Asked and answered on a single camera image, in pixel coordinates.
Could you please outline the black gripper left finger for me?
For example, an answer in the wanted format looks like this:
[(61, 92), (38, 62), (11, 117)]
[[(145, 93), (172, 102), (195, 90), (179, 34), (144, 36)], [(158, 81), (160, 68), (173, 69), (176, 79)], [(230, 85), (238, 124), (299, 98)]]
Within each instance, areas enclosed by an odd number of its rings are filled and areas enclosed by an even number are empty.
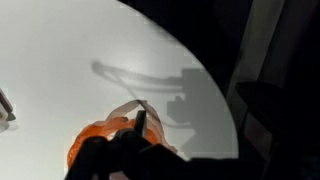
[(132, 129), (123, 129), (108, 141), (93, 136), (82, 143), (65, 180), (108, 180), (113, 173), (122, 172), (131, 180), (142, 177), (139, 153), (147, 140)]

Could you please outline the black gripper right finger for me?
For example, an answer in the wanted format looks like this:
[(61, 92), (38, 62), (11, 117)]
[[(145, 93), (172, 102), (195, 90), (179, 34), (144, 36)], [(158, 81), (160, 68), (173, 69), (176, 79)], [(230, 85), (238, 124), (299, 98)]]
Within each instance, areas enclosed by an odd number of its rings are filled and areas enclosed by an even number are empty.
[(135, 119), (134, 130), (142, 137), (146, 134), (146, 112), (139, 110)]

